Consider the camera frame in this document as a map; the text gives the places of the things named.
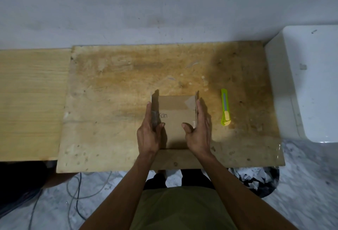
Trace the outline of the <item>person's right hand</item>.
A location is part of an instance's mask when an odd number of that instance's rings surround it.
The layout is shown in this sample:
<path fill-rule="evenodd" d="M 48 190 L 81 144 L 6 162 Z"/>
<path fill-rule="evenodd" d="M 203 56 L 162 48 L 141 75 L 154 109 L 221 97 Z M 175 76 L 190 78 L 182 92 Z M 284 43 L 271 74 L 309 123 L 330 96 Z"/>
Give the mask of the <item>person's right hand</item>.
<path fill-rule="evenodd" d="M 206 106 L 203 101 L 197 99 L 197 126 L 194 128 L 194 141 L 192 144 L 187 144 L 188 149 L 201 159 L 211 155 L 211 117 L 206 111 Z"/>

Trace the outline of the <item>person's left hand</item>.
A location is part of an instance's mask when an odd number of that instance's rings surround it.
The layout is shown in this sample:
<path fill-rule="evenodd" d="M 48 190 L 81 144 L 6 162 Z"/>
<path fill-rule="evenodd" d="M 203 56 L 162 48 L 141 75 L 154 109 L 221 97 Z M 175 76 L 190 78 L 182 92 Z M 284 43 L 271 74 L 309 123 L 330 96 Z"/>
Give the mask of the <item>person's left hand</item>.
<path fill-rule="evenodd" d="M 151 102 L 146 105 L 146 111 L 141 126 L 137 130 L 137 143 L 140 157 L 151 158 L 158 153 L 160 145 L 156 143 L 156 127 L 152 126 Z"/>

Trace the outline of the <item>brown cardboard box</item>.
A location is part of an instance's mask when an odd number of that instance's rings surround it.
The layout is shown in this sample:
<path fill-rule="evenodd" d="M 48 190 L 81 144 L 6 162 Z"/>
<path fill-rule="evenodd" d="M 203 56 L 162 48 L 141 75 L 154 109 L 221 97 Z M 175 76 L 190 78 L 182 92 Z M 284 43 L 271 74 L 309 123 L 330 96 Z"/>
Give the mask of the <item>brown cardboard box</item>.
<path fill-rule="evenodd" d="M 161 96 L 159 90 L 151 95 L 152 125 L 156 128 L 160 123 L 165 126 L 161 130 L 161 149 L 188 149 L 182 123 L 192 130 L 197 127 L 197 105 L 199 97 L 194 95 Z"/>

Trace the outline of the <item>person's right forearm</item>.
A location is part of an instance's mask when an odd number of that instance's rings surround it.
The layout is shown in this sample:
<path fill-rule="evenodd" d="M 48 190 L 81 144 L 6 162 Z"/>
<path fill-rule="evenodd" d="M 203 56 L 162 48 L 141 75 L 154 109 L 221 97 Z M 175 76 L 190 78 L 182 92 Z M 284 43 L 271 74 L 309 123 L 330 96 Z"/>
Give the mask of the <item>person's right forearm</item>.
<path fill-rule="evenodd" d="M 194 155 L 239 230 L 297 230 L 283 215 L 244 186 L 210 151 L 195 152 Z"/>

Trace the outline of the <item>person's left forearm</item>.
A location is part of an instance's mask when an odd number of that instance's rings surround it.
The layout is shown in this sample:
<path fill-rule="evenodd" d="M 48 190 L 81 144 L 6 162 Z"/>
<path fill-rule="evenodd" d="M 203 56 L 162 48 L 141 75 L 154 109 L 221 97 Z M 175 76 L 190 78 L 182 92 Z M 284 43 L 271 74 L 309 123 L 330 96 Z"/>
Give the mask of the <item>person's left forearm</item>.
<path fill-rule="evenodd" d="M 79 230 L 129 230 L 154 158 L 154 151 L 141 152 L 132 168 Z"/>

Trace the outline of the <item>green yellow utility knife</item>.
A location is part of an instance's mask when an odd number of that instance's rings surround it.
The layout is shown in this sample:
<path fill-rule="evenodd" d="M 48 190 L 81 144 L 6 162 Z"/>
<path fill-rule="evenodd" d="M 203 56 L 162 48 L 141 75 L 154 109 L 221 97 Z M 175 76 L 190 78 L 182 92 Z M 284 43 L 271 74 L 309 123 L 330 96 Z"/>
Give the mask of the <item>green yellow utility knife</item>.
<path fill-rule="evenodd" d="M 223 126 L 230 125 L 231 117 L 230 117 L 230 109 L 229 109 L 229 100 L 228 100 L 228 92 L 226 89 L 221 89 L 221 98 L 222 98 L 222 120 L 221 123 Z"/>

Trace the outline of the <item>black trousers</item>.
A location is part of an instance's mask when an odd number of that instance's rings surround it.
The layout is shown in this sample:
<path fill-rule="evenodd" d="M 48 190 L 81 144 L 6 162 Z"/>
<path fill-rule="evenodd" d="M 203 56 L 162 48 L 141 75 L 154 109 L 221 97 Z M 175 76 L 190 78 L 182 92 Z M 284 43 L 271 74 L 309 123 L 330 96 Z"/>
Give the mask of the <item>black trousers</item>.
<path fill-rule="evenodd" d="M 201 169 L 181 169 L 182 183 L 181 186 L 198 186 L 215 190 L 211 180 L 206 177 Z M 155 176 L 146 181 L 143 190 L 163 189 L 166 186 L 166 170 L 159 170 Z"/>

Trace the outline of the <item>stained plywood work board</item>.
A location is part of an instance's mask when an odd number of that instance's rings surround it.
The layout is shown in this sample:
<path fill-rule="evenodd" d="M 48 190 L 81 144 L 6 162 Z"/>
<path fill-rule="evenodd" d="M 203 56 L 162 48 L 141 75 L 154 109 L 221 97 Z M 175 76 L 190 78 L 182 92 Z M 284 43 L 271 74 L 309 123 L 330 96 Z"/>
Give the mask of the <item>stained plywood work board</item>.
<path fill-rule="evenodd" d="M 285 165 L 263 44 L 234 41 L 73 47 L 57 172 L 129 170 L 156 90 L 198 91 L 212 121 L 211 151 L 225 167 Z"/>

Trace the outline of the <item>olive green shirt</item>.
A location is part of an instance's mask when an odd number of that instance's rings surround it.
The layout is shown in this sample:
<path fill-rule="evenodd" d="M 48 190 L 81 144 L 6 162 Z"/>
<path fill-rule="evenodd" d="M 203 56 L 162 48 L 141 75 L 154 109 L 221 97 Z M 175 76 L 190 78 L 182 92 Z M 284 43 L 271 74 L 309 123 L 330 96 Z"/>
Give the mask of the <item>olive green shirt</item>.
<path fill-rule="evenodd" d="M 217 192 L 197 186 L 142 192 L 130 230 L 237 230 Z"/>

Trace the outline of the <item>black bin with plastic bag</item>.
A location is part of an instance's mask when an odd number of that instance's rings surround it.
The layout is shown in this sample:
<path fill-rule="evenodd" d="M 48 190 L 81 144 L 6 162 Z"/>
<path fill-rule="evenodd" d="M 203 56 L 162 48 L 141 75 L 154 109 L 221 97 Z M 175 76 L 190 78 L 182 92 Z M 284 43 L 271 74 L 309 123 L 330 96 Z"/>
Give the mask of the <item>black bin with plastic bag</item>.
<path fill-rule="evenodd" d="M 260 198 L 272 194 L 280 180 L 279 167 L 228 168 L 228 170 Z"/>

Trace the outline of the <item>white appliance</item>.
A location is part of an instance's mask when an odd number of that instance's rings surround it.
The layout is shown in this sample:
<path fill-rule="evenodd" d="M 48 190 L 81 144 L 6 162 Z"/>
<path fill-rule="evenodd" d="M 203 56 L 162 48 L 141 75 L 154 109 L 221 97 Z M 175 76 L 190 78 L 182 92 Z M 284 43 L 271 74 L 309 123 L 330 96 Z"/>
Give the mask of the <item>white appliance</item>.
<path fill-rule="evenodd" d="M 338 143 L 338 25 L 287 26 L 264 49 L 281 137 Z"/>

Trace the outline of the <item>dark bag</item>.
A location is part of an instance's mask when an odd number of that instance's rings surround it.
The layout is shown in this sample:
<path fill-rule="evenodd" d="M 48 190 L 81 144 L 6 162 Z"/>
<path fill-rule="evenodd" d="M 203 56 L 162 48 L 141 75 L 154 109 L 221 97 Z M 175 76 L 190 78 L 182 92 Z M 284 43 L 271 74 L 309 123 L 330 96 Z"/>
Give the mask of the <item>dark bag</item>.
<path fill-rule="evenodd" d="M 37 196 L 56 161 L 0 162 L 0 219 Z"/>

